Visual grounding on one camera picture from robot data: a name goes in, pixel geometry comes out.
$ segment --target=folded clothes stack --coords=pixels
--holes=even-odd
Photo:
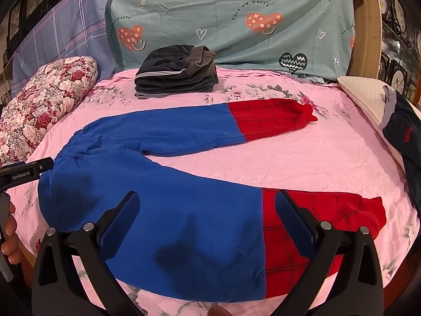
[[[211,92],[218,83],[215,53],[206,46],[172,45],[151,52],[134,79],[137,98]]]

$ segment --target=orange heart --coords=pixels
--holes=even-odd
[[[118,39],[124,46],[128,48],[129,51],[132,51],[139,41],[143,42],[143,40],[141,40],[143,34],[143,27],[140,25],[133,26],[131,29],[127,29],[126,27],[120,27],[117,33]]]
[[[255,33],[262,33],[275,26],[283,20],[281,13],[272,13],[271,15],[264,15],[262,13],[250,13],[247,15],[245,23],[249,29]]]

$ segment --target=metal pin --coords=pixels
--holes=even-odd
[[[328,221],[321,221],[320,227],[322,227],[322,229],[324,229],[324,230],[331,230],[332,229],[332,225]]]
[[[94,227],[93,223],[92,222],[88,222],[88,223],[85,223],[83,225],[83,230],[86,231],[86,232],[89,232],[89,231],[91,231],[93,229],[93,227]]]
[[[48,236],[52,236],[52,235],[54,235],[54,233],[55,233],[55,232],[56,232],[56,229],[55,229],[55,228],[53,228],[53,227],[51,227],[51,228],[47,229],[46,234],[47,234]]]
[[[368,229],[368,227],[366,226],[362,226],[359,228],[360,232],[363,233],[364,235],[370,234],[370,230]]]

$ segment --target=teal fabric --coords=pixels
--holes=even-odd
[[[189,44],[208,46],[225,68],[336,80],[355,36],[352,0],[110,0],[105,14],[116,71]]]

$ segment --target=black robotic device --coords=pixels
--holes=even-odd
[[[39,179],[42,172],[52,167],[52,159],[45,158],[0,169],[0,191],[3,191],[0,224],[8,217],[10,198],[5,191]],[[286,191],[277,193],[275,207],[300,255],[310,262],[271,316],[383,315],[382,276],[369,229],[362,226],[356,232],[347,232],[336,230],[327,221],[318,222],[307,209],[298,207]],[[106,265],[106,260],[117,253],[139,211],[139,197],[130,191],[97,223],[85,223],[81,229],[70,233],[49,228],[39,250],[32,291],[25,288],[20,265],[10,265],[7,257],[0,256],[3,272],[0,275],[0,313],[7,316],[144,316]],[[1,229],[0,244],[4,241],[4,229]],[[310,309],[335,255],[340,254],[344,255],[343,261],[328,298]],[[105,309],[89,301],[72,255],[81,258]]]

